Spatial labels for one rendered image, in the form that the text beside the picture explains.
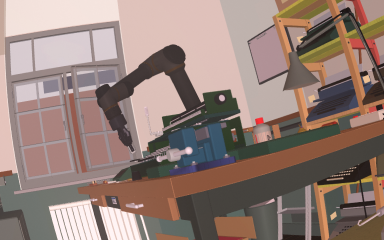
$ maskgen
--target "lamp shade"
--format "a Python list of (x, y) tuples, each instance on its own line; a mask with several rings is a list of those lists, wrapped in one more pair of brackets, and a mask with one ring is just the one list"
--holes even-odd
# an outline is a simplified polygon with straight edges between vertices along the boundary
[(293, 90), (304, 88), (320, 81), (301, 63), (298, 53), (292, 51), (289, 53), (289, 71), (283, 90)]

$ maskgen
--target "desk drawer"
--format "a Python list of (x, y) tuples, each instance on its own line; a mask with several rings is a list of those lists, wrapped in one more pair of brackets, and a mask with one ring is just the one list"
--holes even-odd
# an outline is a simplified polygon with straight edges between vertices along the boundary
[[(176, 199), (174, 198), (125, 196), (105, 196), (105, 198), (108, 207), (120, 209), (123, 212), (171, 221), (180, 219)], [(126, 204), (133, 207), (132, 203), (137, 205), (138, 208), (126, 207)]]

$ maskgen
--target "workbench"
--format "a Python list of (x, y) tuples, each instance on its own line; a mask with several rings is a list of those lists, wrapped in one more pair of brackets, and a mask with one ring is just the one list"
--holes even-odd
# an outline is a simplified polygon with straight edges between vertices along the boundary
[[(115, 196), (138, 215), (191, 221), (196, 240), (216, 240), (219, 217), (304, 188), (384, 153), (384, 120), (272, 154), (190, 174), (79, 187), (98, 199)], [(143, 204), (140, 208), (125, 205)]]

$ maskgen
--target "red bottle cap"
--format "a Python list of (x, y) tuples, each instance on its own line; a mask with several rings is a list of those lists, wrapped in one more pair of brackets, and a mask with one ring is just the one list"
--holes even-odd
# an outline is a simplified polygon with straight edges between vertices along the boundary
[(263, 120), (263, 118), (262, 117), (260, 117), (260, 118), (256, 118), (255, 119), (255, 123), (258, 125), (258, 124), (263, 124), (264, 123), (264, 120)]

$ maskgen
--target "desk lamp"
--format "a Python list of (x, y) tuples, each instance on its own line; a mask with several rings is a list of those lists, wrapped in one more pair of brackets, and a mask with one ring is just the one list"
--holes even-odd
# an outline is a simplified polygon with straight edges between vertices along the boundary
[[(378, 79), (380, 81), (380, 84), (382, 85), (383, 95), (384, 95), (384, 78), (382, 77), (381, 72), (379, 71), (378, 65), (376, 64), (375, 58), (373, 57), (373, 54), (369, 49), (367, 41), (366, 41), (365, 37), (363, 36), (362, 30), (360, 29), (359, 25), (357, 24), (357, 21), (354, 18), (354, 15), (352, 15), (352, 12), (351, 12), (349, 7), (341, 10), (340, 12), (341, 12), (341, 14), (339, 14), (338, 16), (333, 18), (333, 20), (334, 20), (337, 17), (341, 16), (338, 20), (329, 24), (327, 27), (322, 29), (320, 32), (318, 32), (314, 36), (312, 36), (310, 39), (305, 40), (303, 43), (301, 43), (300, 45), (298, 45), (296, 47), (296, 50), (299, 51), (300, 49), (305, 48), (305, 46), (307, 46), (309, 43), (311, 43), (312, 41), (314, 41), (315, 39), (320, 37), (326, 31), (333, 28), (336, 24), (338, 24), (340, 21), (342, 21), (343, 19), (345, 19), (349, 16), (352, 24), (355, 27), (355, 30), (358, 33), (358, 36), (361, 39), (361, 42), (364, 45), (365, 50), (367, 51), (368, 57), (370, 58), (370, 61), (373, 64), (374, 71), (376, 72)], [(307, 87), (307, 86), (310, 86), (312, 84), (319, 82), (319, 80), (304, 66), (304, 64), (301, 63), (296, 51), (289, 53), (289, 61), (290, 61), (290, 66), (289, 66), (289, 72), (288, 72), (287, 77), (286, 77), (286, 82), (285, 82), (285, 85), (283, 88), (284, 91), (285, 90), (292, 90), (292, 89), (300, 89), (300, 88)]]

